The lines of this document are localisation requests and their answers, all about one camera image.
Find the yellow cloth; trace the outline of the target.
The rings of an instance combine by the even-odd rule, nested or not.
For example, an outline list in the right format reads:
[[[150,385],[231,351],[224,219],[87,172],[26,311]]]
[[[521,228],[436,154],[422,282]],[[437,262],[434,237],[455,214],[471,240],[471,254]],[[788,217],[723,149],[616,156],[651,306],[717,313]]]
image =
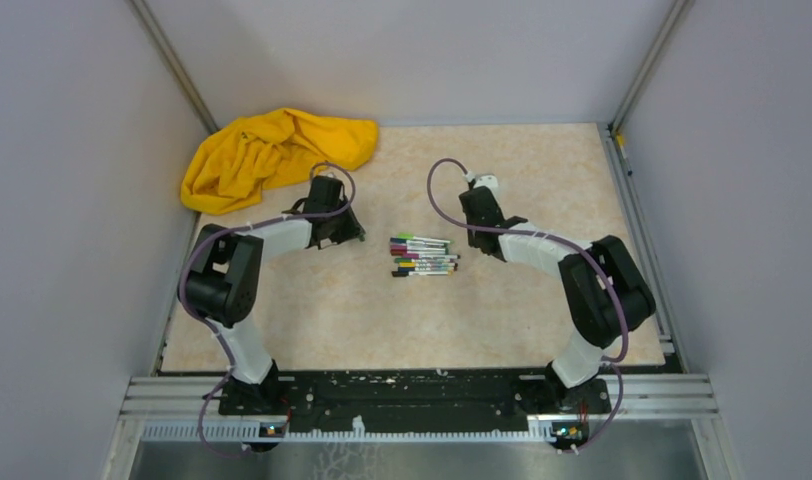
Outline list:
[[[228,214],[260,203],[267,189],[307,181],[318,163],[357,170],[371,159],[378,138],[379,126],[369,119],[292,108],[240,117],[198,146],[179,198],[199,213]]]

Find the aluminium frame rail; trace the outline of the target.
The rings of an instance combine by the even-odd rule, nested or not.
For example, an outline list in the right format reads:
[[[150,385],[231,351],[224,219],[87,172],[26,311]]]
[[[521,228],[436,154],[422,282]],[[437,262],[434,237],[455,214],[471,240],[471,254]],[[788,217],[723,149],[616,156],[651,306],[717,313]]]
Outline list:
[[[533,369],[287,371],[267,401],[211,376],[133,378],[120,415],[157,440],[480,442],[547,440],[571,425],[713,419],[697,374],[602,374],[564,389]]]

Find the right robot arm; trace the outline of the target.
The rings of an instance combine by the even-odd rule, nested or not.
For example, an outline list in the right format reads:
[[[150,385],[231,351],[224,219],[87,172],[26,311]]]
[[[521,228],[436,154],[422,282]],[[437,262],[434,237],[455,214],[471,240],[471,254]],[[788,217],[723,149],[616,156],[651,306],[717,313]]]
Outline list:
[[[576,243],[538,230],[523,217],[505,217],[493,192],[472,187],[459,195],[468,244],[506,263],[533,267],[561,281],[573,331],[546,367],[545,398],[572,411],[602,364],[621,362],[629,333],[656,312],[656,302],[625,243],[607,235]]]

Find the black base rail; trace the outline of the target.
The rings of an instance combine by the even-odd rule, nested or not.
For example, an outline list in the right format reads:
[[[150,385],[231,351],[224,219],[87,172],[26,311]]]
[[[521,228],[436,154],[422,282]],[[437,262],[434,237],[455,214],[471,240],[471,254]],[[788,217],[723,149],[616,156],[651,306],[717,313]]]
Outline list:
[[[531,415],[589,420],[612,408],[592,379],[554,399],[546,368],[282,371],[277,402],[257,401],[228,383],[225,416],[286,415],[291,433],[335,433],[363,423],[373,434],[521,432]]]

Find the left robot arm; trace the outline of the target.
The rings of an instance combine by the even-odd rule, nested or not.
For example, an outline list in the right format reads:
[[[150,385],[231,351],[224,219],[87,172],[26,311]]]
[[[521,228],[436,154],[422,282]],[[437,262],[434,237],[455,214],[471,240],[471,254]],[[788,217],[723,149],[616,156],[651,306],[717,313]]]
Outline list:
[[[313,177],[308,194],[280,217],[247,227],[208,224],[199,231],[178,299],[217,335],[230,362],[227,383],[255,412],[270,413],[282,399],[278,366],[252,319],[261,267],[284,254],[364,236],[344,182],[327,175]]]

